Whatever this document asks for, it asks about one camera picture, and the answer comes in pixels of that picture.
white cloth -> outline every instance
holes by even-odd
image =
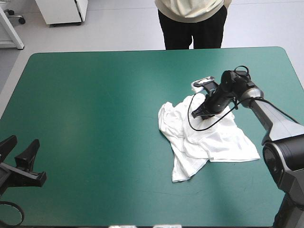
[[[168,18],[186,23],[197,23],[212,17],[231,0],[155,0],[155,5]]]
[[[191,129],[187,116],[191,98],[192,96],[187,96],[175,107],[167,102],[158,112],[159,129],[170,141],[174,152],[173,182],[190,179],[208,160],[248,162],[260,159],[254,144],[235,124],[232,113],[206,131],[197,132]],[[229,107],[226,107],[221,114],[207,120],[203,121],[200,117],[194,119],[191,112],[204,100],[203,94],[197,94],[189,110],[190,122],[195,129],[209,127],[229,111]]]

black cable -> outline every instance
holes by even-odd
[[[214,122],[214,123],[213,123],[212,125],[210,125],[209,127],[204,128],[204,129],[195,129],[195,128],[191,125],[191,123],[190,123],[190,118],[189,118],[189,110],[190,110],[190,107],[191,107],[191,104],[192,104],[192,101],[193,101],[193,98],[195,97],[195,95],[193,95],[193,97],[192,97],[192,99],[191,99],[191,102],[190,102],[189,107],[188,107],[188,113],[187,113],[187,115],[188,115],[188,123],[189,123],[190,127],[191,127],[193,130],[197,131],[197,132],[205,131],[205,130],[208,130],[209,128],[213,127],[213,126],[216,125],[219,121],[221,121],[226,115],[228,115],[228,114],[229,114],[230,112],[232,112],[235,108],[237,108],[237,106],[238,106],[240,103],[242,103],[242,102],[244,102],[244,101],[246,101],[246,100],[258,100],[258,101],[262,101],[262,102],[268,103],[268,104],[270,104],[271,106],[273,106],[276,110],[278,110],[280,113],[282,113],[283,115],[287,116],[288,118],[290,118],[290,119],[291,119],[292,121],[294,121],[295,123],[299,124],[299,122],[297,122],[294,118],[292,118],[291,116],[289,116],[288,114],[286,114],[285,112],[283,112],[282,110],[280,110],[279,108],[277,108],[277,107],[276,107],[274,104],[272,104],[270,101],[265,100],[265,99],[262,98],[262,97],[249,97],[249,98],[246,98],[246,99],[244,99],[244,100],[238,102],[237,104],[235,104],[235,106],[234,106],[233,108],[231,108],[227,113],[225,113],[221,118],[219,118],[216,122]]]
[[[22,208],[20,206],[18,206],[15,203],[11,203],[11,202],[6,202],[6,201],[0,201],[0,205],[7,205],[7,206],[11,206],[13,208],[15,208],[21,215],[21,222],[16,224],[16,225],[9,225],[5,222],[3,222],[2,220],[0,220],[0,227],[3,228],[15,228],[18,227],[23,221],[24,221],[24,211],[22,210]]]

black pants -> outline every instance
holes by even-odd
[[[220,48],[223,40],[227,9],[223,6],[211,18],[198,23],[174,21],[158,11],[166,50],[197,48]]]

white cabinet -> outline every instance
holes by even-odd
[[[36,0],[46,24],[82,22],[88,0]]]

white object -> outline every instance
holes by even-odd
[[[23,49],[24,44],[0,7],[0,48]]]
[[[155,5],[168,18],[186,23],[196,23],[212,17],[231,0],[155,0]]]
[[[36,0],[46,24],[86,20],[88,0]]]
[[[209,127],[229,111],[227,107],[221,114],[207,120],[193,119],[191,112],[204,100],[203,94],[197,94],[189,110],[190,122],[195,129]],[[235,124],[232,113],[206,131],[191,129],[187,116],[190,101],[191,96],[187,96],[175,107],[167,102],[158,112],[159,129],[170,141],[174,152],[173,182],[190,179],[207,161],[248,162],[260,159],[255,145]]]

